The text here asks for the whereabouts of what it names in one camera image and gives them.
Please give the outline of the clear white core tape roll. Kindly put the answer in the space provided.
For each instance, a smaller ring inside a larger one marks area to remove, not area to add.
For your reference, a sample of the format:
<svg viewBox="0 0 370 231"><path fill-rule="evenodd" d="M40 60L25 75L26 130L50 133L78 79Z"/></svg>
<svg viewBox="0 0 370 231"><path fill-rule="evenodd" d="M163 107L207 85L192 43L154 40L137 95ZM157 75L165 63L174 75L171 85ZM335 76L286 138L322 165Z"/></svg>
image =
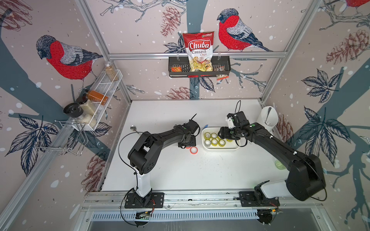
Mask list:
<svg viewBox="0 0 370 231"><path fill-rule="evenodd" d="M211 144L212 144L212 141L211 141L211 140L205 140L205 141L204 141L204 145L205 145L205 147L210 147L210 146L211 146Z"/></svg>

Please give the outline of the white storage box tray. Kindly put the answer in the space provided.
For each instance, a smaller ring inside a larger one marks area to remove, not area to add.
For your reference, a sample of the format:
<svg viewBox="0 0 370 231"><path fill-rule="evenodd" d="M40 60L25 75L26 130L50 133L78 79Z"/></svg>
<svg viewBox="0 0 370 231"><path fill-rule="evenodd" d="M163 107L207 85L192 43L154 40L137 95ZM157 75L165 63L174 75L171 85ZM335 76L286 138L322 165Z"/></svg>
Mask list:
<svg viewBox="0 0 370 231"><path fill-rule="evenodd" d="M219 151L219 152L226 152L226 151L236 151L239 149L239 141L233 141L228 139L222 139L218 133L220 131L220 127L207 127L202 130L201 138L202 138L202 146L203 149L207 151Z"/></svg>

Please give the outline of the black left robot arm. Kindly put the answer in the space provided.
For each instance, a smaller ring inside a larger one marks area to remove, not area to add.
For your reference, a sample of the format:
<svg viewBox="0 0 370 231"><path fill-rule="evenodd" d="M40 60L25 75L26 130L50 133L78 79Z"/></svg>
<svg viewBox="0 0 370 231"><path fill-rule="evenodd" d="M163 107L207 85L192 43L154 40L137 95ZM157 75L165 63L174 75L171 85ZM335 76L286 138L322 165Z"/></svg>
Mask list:
<svg viewBox="0 0 370 231"><path fill-rule="evenodd" d="M192 119L162 133L144 132L128 154L130 165L138 174L136 195L148 198L151 194L149 173L155 167L162 149L173 144L177 144L181 149L195 147L199 132L198 123Z"/></svg>

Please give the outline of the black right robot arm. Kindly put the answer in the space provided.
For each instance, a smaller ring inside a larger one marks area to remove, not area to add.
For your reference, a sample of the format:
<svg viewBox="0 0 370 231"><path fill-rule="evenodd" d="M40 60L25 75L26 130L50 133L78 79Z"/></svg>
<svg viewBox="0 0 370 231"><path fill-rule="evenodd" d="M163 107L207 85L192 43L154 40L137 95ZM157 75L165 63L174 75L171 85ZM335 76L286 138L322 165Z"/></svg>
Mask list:
<svg viewBox="0 0 370 231"><path fill-rule="evenodd" d="M299 152L273 136L259 123L250 123L240 111L226 117L228 125L221 127L218 135L222 139L252 142L268 151L289 172L287 179L265 181L254 188L257 204L267 204L270 199L292 196L305 201L326 190L323 168L320 159L315 155Z"/></svg>

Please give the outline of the white utensil holder cup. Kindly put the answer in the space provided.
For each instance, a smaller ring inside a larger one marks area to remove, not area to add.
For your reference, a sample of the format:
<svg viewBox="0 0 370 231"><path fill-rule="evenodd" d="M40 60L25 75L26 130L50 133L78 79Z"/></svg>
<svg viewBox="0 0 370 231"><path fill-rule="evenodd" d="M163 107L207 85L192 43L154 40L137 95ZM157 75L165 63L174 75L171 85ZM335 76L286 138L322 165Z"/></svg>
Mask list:
<svg viewBox="0 0 370 231"><path fill-rule="evenodd" d="M274 107L264 107L258 118L257 123L262 125L268 132L271 132L273 128L278 124L278 114Z"/></svg>

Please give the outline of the small snack packet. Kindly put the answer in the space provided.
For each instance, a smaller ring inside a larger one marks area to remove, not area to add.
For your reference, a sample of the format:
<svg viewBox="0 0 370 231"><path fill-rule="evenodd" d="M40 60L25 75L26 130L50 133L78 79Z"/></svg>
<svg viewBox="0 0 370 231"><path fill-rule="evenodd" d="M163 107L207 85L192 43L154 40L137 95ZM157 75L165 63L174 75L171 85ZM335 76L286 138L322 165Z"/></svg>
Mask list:
<svg viewBox="0 0 370 231"><path fill-rule="evenodd" d="M225 71L225 66L221 66L217 68L217 72L222 72L222 71ZM216 75L217 81L222 81L227 78L229 78L228 75Z"/></svg>

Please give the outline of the metal spoon on table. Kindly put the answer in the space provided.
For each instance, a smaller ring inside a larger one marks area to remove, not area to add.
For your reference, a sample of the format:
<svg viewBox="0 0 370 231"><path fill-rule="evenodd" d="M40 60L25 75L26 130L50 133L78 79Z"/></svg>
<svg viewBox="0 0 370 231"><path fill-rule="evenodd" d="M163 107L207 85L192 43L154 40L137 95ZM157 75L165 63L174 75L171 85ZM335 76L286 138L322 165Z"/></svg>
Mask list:
<svg viewBox="0 0 370 231"><path fill-rule="evenodd" d="M130 130L133 131L133 132L135 132L135 133L137 133L137 134L141 134L142 133L142 132L140 132L140 131L137 130L137 128L136 128L135 125L131 125L130 126Z"/></svg>

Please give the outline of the green glass cup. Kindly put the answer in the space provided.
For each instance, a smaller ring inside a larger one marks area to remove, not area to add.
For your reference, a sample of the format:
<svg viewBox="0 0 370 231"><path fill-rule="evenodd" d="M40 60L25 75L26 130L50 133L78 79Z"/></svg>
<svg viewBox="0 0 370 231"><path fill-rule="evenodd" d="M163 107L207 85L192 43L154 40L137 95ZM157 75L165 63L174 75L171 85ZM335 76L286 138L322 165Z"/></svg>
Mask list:
<svg viewBox="0 0 370 231"><path fill-rule="evenodd" d="M285 170L286 169L286 167L277 159L275 159L274 164L275 164L276 168L279 169L279 170Z"/></svg>

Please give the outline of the Chuba cassava chips bag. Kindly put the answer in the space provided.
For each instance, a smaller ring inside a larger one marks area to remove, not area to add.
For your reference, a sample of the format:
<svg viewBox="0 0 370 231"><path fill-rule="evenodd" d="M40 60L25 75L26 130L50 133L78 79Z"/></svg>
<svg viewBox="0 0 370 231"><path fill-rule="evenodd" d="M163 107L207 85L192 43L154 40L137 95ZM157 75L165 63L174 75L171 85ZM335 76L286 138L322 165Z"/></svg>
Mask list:
<svg viewBox="0 0 370 231"><path fill-rule="evenodd" d="M214 32L185 33L184 44L189 59L190 72L213 71L212 56Z"/></svg>

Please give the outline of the clear spice jar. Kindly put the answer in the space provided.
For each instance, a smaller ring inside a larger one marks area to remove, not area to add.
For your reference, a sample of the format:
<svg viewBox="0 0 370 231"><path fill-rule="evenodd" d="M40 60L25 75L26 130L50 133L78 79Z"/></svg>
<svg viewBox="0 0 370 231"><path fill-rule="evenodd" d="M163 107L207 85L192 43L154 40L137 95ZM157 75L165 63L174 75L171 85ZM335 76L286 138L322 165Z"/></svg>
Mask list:
<svg viewBox="0 0 370 231"><path fill-rule="evenodd" d="M105 70L111 81L118 81L119 77L117 71L111 62L105 62Z"/></svg>

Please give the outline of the orange spice bottle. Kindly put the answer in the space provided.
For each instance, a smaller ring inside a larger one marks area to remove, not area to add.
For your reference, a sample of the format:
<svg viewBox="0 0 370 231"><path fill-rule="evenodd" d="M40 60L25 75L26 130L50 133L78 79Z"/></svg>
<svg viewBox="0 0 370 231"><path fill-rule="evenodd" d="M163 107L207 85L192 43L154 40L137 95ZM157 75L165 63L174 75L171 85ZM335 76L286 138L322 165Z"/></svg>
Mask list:
<svg viewBox="0 0 370 231"><path fill-rule="evenodd" d="M87 91L86 92L86 97L91 102L100 103L101 105L106 105L106 103L109 100L109 97L108 96L105 96L104 94L99 93L96 90L89 90L89 91Z"/></svg>

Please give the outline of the black lid spice jar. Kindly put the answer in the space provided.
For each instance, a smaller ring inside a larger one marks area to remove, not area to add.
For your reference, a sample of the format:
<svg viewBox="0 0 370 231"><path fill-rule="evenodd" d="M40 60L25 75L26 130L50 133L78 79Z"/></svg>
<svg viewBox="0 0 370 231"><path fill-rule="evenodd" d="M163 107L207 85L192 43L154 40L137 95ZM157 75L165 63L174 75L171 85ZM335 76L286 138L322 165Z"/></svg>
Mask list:
<svg viewBox="0 0 370 231"><path fill-rule="evenodd" d="M70 103L64 107L63 113L73 118L77 122L88 123L88 114L80 107L78 103Z"/></svg>

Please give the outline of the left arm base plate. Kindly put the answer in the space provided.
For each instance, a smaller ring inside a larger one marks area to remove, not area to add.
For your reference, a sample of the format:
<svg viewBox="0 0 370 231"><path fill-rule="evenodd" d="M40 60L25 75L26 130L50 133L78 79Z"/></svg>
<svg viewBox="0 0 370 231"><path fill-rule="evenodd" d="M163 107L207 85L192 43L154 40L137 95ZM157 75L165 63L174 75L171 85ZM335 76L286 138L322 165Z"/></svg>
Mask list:
<svg viewBox="0 0 370 231"><path fill-rule="evenodd" d="M153 193L152 190L145 197L138 193L128 193L125 196L124 208L163 208L164 193Z"/></svg>

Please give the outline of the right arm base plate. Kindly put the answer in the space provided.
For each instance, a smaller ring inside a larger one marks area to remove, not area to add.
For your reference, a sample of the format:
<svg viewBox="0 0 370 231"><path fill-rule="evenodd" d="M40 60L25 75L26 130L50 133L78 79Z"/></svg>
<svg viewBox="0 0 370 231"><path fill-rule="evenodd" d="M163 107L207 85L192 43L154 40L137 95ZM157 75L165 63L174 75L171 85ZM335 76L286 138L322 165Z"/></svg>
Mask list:
<svg viewBox="0 0 370 231"><path fill-rule="evenodd" d="M267 198L262 192L262 185L269 181L262 182L255 186L253 191L240 191L236 200L241 202L242 207L279 207L278 197Z"/></svg>

